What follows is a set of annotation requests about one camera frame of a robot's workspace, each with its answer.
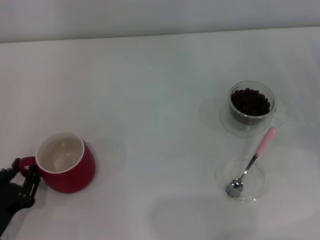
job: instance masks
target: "clear glass dish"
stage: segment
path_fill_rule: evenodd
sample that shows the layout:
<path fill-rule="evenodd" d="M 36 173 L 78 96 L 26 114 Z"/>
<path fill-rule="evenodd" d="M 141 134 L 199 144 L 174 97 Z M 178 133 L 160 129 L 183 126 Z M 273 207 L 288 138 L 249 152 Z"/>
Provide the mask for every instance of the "clear glass dish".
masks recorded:
<path fill-rule="evenodd" d="M 239 178 L 245 171 L 251 157 L 241 157 L 240 159 L 232 159 L 221 163 L 215 172 L 215 179 L 221 191 L 226 193 L 226 188 L 230 186 L 230 182 Z M 255 162 L 248 173 L 243 177 L 243 190 L 240 196 L 235 198 L 244 203 L 253 203 L 261 199 L 268 191 L 269 184 L 265 169 L 259 162 Z"/>

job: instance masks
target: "coffee beans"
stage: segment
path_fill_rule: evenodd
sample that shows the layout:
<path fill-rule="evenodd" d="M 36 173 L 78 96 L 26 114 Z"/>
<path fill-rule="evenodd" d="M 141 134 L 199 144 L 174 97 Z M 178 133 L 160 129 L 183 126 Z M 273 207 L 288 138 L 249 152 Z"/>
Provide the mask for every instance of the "coffee beans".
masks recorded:
<path fill-rule="evenodd" d="M 246 88 L 231 95 L 232 104 L 240 112 L 250 116 L 262 116 L 270 112 L 270 102 L 258 90 Z"/>

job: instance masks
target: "white tabletop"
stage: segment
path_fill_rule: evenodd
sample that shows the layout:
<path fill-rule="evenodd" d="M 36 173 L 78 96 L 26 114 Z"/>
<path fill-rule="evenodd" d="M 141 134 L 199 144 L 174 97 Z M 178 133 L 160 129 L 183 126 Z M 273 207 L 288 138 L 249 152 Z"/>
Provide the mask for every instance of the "white tabletop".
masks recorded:
<path fill-rule="evenodd" d="M 269 190 L 253 204 L 228 198 L 214 176 L 262 137 L 236 137 L 217 118 L 244 80 L 291 110 L 258 159 Z M 318 240 L 319 102 L 318 27 L 0 44 L 0 167 L 64 130 L 98 165 L 75 194 L 42 183 L 6 237 Z"/>

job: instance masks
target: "spoon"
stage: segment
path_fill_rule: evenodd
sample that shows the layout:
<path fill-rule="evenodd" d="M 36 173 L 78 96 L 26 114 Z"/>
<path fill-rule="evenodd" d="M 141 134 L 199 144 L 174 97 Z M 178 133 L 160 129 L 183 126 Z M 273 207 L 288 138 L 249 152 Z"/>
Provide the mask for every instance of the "spoon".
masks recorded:
<path fill-rule="evenodd" d="M 258 158 L 258 156 L 263 153 L 263 151 L 266 149 L 267 145 L 272 141 L 272 139 L 274 138 L 276 133 L 277 133 L 277 129 L 275 127 L 269 128 L 269 130 L 264 135 L 264 138 L 263 138 L 262 142 L 260 143 L 258 149 L 256 150 L 255 154 L 253 155 L 251 161 L 249 162 L 248 166 L 244 170 L 242 176 L 232 180 L 229 183 L 229 185 L 226 187 L 225 192 L 230 198 L 235 199 L 240 196 L 240 194 L 244 188 L 244 184 L 242 182 L 242 179 L 248 173 L 248 170 L 251 168 L 252 164 L 254 164 L 254 162 Z"/>

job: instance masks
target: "pink spoon handle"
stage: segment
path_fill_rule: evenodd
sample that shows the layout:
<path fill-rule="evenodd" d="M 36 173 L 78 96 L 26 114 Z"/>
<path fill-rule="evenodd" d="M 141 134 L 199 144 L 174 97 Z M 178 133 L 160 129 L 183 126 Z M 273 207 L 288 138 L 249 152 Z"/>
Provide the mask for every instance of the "pink spoon handle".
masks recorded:
<path fill-rule="evenodd" d="M 269 130 L 264 135 L 264 138 L 263 138 L 262 142 L 260 143 L 258 149 L 256 150 L 257 154 L 260 155 L 265 151 L 268 144 L 272 141 L 272 139 L 274 139 L 274 136 L 276 135 L 276 133 L 277 133 L 277 129 L 275 127 L 269 128 Z"/>

